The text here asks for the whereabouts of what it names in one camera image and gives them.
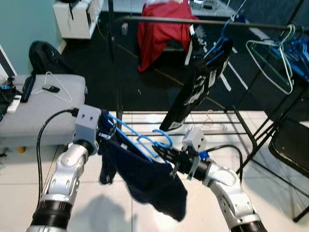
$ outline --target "red cloth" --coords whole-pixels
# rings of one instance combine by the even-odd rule
[[[152,5],[145,4],[141,15],[197,19],[192,15],[187,0],[183,0],[180,4],[175,1]],[[170,40],[179,41],[183,49],[188,52],[190,45],[189,27],[189,24],[179,23],[139,23],[137,35],[141,57],[139,72],[145,71],[161,55]]]

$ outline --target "navy blue garment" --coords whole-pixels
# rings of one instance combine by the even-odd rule
[[[110,130],[105,110],[102,110],[99,130],[102,133]],[[184,218],[187,190],[178,176],[169,175],[172,171],[170,164],[151,163],[120,133],[116,133],[112,140],[102,140],[98,154],[102,155],[103,161],[101,183],[111,183],[117,171],[136,201],[150,203],[157,211],[178,221]]]

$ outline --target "white hanger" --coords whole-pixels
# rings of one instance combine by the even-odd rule
[[[61,85],[61,87],[63,88],[63,90],[66,92],[66,94],[67,94],[67,96],[69,97],[69,99],[62,98],[61,96],[59,96],[59,95],[57,95],[57,94],[55,94],[55,93],[46,91],[46,90],[42,89],[42,87],[41,87],[41,88],[35,89],[34,91],[31,92],[31,94],[32,94],[32,95],[35,95],[35,94],[39,94],[39,93],[46,92],[46,93],[49,93],[49,94],[55,96],[56,98],[59,98],[59,99],[65,101],[65,102],[72,102],[73,99],[72,99],[71,95],[68,93],[67,89],[63,86],[63,84],[59,81],[59,79],[58,79],[57,77],[55,77],[55,76],[52,74],[52,72],[50,72],[50,71],[46,72],[46,74],[45,74],[44,85],[46,85],[47,75],[51,75],[53,78],[56,79],[56,81],[58,81],[58,83]]]
[[[274,43],[273,41],[255,41],[255,40],[248,40],[246,43],[246,48],[248,50],[248,52],[250,53],[252,59],[254,60],[254,62],[256,63],[257,67],[260,69],[260,71],[263,73],[263,75],[274,85],[276,86],[278,89],[280,89],[283,93],[285,94],[290,94],[293,91],[293,84],[292,84],[292,69],[291,69],[291,65],[290,62],[288,61],[287,57],[285,56],[284,52],[283,52],[283,43],[289,39],[290,37],[292,37],[295,34],[295,26],[293,24],[288,25],[288,27],[290,28],[289,33],[286,35],[286,37],[280,42],[280,43]],[[274,80],[272,80],[266,73],[265,71],[262,69],[262,67],[260,66],[260,64],[257,62],[256,58],[254,57],[254,55],[252,54],[251,50],[248,47],[248,44],[252,43],[252,44],[261,44],[261,45],[268,45],[268,46],[273,46],[273,47],[277,47],[278,50],[280,51],[281,54],[281,58],[285,67],[285,71],[286,71],[286,75],[288,77],[288,81],[289,81],[289,86],[291,87],[290,91],[286,91],[284,90],[282,87],[280,87]]]

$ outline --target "power cord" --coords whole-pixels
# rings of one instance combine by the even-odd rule
[[[41,138],[42,138],[42,134],[43,131],[45,129],[45,127],[47,126],[47,124],[57,115],[60,115],[62,113],[71,113],[73,117],[77,117],[79,109],[74,108],[74,109],[67,109],[67,110],[61,110],[53,115],[51,115],[43,124],[43,126],[40,129],[39,135],[38,135],[38,139],[37,139],[37,162],[38,162],[38,174],[39,174],[39,198],[38,198],[38,203],[37,203],[37,208],[40,204],[40,200],[42,197],[42,193],[43,193],[43,177],[42,177],[42,162],[41,162]]]
[[[243,163],[243,161],[242,161],[241,151],[239,150],[238,147],[236,147],[234,145],[221,145],[221,146],[215,146],[215,147],[212,147],[210,149],[207,149],[207,152],[212,152],[212,151],[219,150],[219,149],[222,149],[222,148],[225,148],[225,147],[234,148],[235,150],[237,150],[237,152],[239,154],[239,179],[240,179],[240,183],[242,183],[242,171],[243,171],[242,163]]]

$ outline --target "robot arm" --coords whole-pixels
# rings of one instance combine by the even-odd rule
[[[84,165],[88,157],[98,151],[96,137],[100,115],[101,111],[97,108],[87,105],[80,108],[73,143],[58,158],[56,170],[44,189],[27,232],[67,231]],[[177,171],[186,173],[188,179],[201,180],[212,190],[232,232],[266,232],[236,173],[210,159],[201,161],[196,152],[200,149],[196,143],[198,140],[204,140],[202,133],[191,130],[184,138],[184,150],[156,146],[154,149],[162,158],[175,164],[171,175]]]
[[[201,160],[205,138],[199,128],[192,128],[183,139],[181,151],[153,146],[163,158],[175,164],[172,174],[188,174],[209,187],[216,196],[220,209],[231,232],[267,232],[249,196],[243,191],[237,174],[212,161],[209,156]]]
[[[97,128],[101,111],[83,105],[77,115],[73,143],[56,162],[56,170],[32,217],[27,232],[66,232],[79,187],[79,178],[90,155],[98,151]]]

